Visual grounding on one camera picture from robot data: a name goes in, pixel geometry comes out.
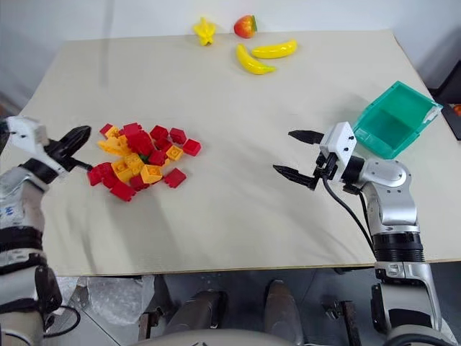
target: cable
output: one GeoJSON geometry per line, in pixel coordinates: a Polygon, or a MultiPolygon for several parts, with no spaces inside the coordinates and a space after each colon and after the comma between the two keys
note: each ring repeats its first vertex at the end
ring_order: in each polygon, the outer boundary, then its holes
{"type": "Polygon", "coordinates": [[[328,185],[328,177],[326,176],[322,176],[322,181],[323,181],[323,186],[325,187],[326,191],[330,194],[330,196],[336,201],[338,202],[344,209],[346,209],[347,213],[349,213],[350,216],[352,216],[352,218],[354,219],[354,221],[357,223],[358,227],[360,228],[360,231],[362,231],[365,239],[367,240],[367,243],[368,243],[368,246],[370,247],[370,249],[372,250],[372,253],[374,254],[375,252],[373,251],[373,244],[370,240],[370,238],[368,238],[368,234],[367,234],[367,231],[365,231],[362,223],[360,222],[360,220],[357,218],[357,216],[354,214],[354,212],[352,211],[351,208],[349,208],[349,206],[343,202],[343,200],[341,198],[339,198],[334,192],[333,190],[330,188],[330,186],[328,185]]]}
{"type": "Polygon", "coordinates": [[[448,342],[424,334],[403,334],[386,341],[382,346],[406,346],[413,342],[422,342],[433,346],[450,346],[448,342]]]}
{"type": "Polygon", "coordinates": [[[82,162],[74,158],[71,158],[71,160],[76,166],[86,169],[87,171],[91,171],[93,169],[93,166],[90,164],[86,164],[85,162],[82,162]]]}
{"type": "Polygon", "coordinates": [[[52,334],[44,334],[43,335],[44,339],[50,338],[50,337],[60,337],[61,335],[67,334],[71,330],[74,330],[79,325],[80,320],[81,320],[81,316],[80,316],[80,313],[75,308],[73,308],[72,306],[67,306],[67,305],[61,305],[60,307],[64,308],[64,309],[68,309],[68,310],[72,311],[73,313],[75,313],[75,316],[76,316],[77,320],[75,321],[74,324],[72,324],[69,328],[64,329],[62,332],[56,332],[56,333],[52,333],[52,334]]]}
{"type": "Polygon", "coordinates": [[[362,204],[363,210],[363,217],[365,218],[365,222],[367,223],[368,234],[370,238],[372,238],[372,233],[370,232],[370,225],[368,224],[368,214],[367,214],[367,204],[365,203],[365,198],[363,197],[363,193],[359,192],[360,203],[362,204]]]}

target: table surface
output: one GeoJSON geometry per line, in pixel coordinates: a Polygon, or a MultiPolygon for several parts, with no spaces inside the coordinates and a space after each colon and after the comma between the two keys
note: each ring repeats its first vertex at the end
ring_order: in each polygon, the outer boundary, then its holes
{"type": "MultiPolygon", "coordinates": [[[[78,159],[117,159],[96,145],[105,123],[183,128],[203,149],[176,164],[188,176],[180,187],[159,183],[129,203],[90,187],[80,169],[54,182],[42,204],[50,265],[58,275],[128,275],[373,263],[357,225],[322,186],[311,192],[272,165],[311,174],[318,147],[287,133],[353,123],[396,80],[428,94],[390,31],[217,35],[210,47],[191,35],[66,43],[22,115],[46,124],[51,138],[91,125],[78,159]],[[274,73],[238,65],[237,43],[290,38],[298,52],[267,61],[274,73]]],[[[438,117],[399,156],[413,173],[428,260],[461,257],[460,153],[438,117]]],[[[1,170],[26,158],[9,143],[1,170]]],[[[358,198],[336,191],[362,216],[358,198]]]]}

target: teal container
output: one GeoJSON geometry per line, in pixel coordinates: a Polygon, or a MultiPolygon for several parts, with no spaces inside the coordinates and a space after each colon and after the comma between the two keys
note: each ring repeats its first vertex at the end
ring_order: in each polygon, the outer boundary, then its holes
{"type": "Polygon", "coordinates": [[[357,140],[384,159],[393,159],[440,113],[442,106],[397,81],[360,115],[357,140]]]}

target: pile of toy blocks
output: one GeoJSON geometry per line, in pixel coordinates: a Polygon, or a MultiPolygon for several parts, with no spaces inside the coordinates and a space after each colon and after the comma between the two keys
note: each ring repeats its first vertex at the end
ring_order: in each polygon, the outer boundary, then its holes
{"type": "Polygon", "coordinates": [[[122,129],[106,124],[100,133],[106,138],[98,146],[107,153],[120,156],[116,162],[98,164],[89,171],[91,186],[102,184],[118,198],[128,202],[136,192],[146,189],[160,180],[176,188],[186,175],[179,169],[163,176],[162,169],[171,161],[178,161],[183,153],[196,156],[201,145],[187,139],[183,130],[157,125],[147,133],[137,124],[124,125],[122,129]]]}

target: red toy block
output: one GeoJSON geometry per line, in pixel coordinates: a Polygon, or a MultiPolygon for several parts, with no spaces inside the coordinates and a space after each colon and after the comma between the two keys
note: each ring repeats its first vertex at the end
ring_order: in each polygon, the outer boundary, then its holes
{"type": "Polygon", "coordinates": [[[173,140],[173,142],[178,143],[178,144],[184,144],[187,140],[186,134],[184,133],[184,131],[178,128],[171,129],[170,137],[173,140]]]}
{"type": "Polygon", "coordinates": [[[156,141],[158,141],[160,138],[168,137],[168,130],[165,128],[162,128],[159,125],[156,125],[156,127],[153,128],[152,131],[150,132],[150,135],[152,139],[155,139],[156,141]]]}
{"type": "Polygon", "coordinates": [[[151,137],[149,137],[149,134],[145,131],[139,131],[135,135],[127,137],[127,139],[128,146],[135,153],[149,155],[153,150],[151,137]]]}
{"type": "Polygon", "coordinates": [[[108,189],[112,189],[118,182],[119,179],[113,173],[102,178],[102,184],[108,189]]]}
{"type": "Polygon", "coordinates": [[[131,186],[128,186],[121,181],[117,182],[114,187],[110,189],[110,193],[116,195],[119,199],[124,200],[125,202],[130,202],[131,197],[136,195],[136,191],[131,186]]]}
{"type": "Polygon", "coordinates": [[[143,178],[140,175],[130,179],[130,185],[136,191],[141,191],[148,188],[150,185],[143,182],[143,178]]]}
{"type": "Polygon", "coordinates": [[[95,168],[98,170],[101,177],[114,174],[114,170],[112,169],[110,162],[103,162],[102,164],[98,164],[95,168]]]}
{"type": "Polygon", "coordinates": [[[101,182],[101,175],[99,174],[97,167],[94,167],[91,171],[88,171],[86,175],[91,186],[98,185],[101,182]]]}
{"type": "Polygon", "coordinates": [[[111,128],[112,126],[114,126],[114,125],[112,125],[112,124],[106,124],[106,125],[104,125],[104,127],[103,127],[101,130],[99,130],[99,132],[105,137],[105,136],[106,136],[106,132],[107,132],[108,130],[110,130],[110,128],[111,128]]]}
{"type": "Polygon", "coordinates": [[[177,168],[173,169],[164,177],[165,183],[173,188],[178,187],[185,179],[186,175],[177,168]]]}
{"type": "Polygon", "coordinates": [[[154,150],[149,156],[149,163],[154,166],[163,166],[165,164],[167,156],[163,151],[154,150]]]}
{"type": "Polygon", "coordinates": [[[171,146],[173,145],[172,142],[170,142],[168,139],[166,138],[160,138],[156,141],[156,147],[158,150],[162,150],[163,152],[166,153],[166,151],[168,151],[168,149],[171,148],[171,146]]]}
{"type": "Polygon", "coordinates": [[[202,146],[199,142],[194,141],[193,139],[188,139],[187,142],[183,145],[182,150],[186,154],[196,156],[201,148],[202,146]]]}
{"type": "Polygon", "coordinates": [[[123,126],[122,133],[127,136],[127,138],[130,138],[131,136],[137,135],[142,130],[143,127],[138,123],[131,123],[123,126]]]}
{"type": "Polygon", "coordinates": [[[93,168],[96,170],[102,184],[109,189],[112,188],[115,183],[119,181],[119,179],[115,176],[114,170],[112,169],[112,165],[110,162],[104,162],[102,164],[98,164],[93,168]]]}

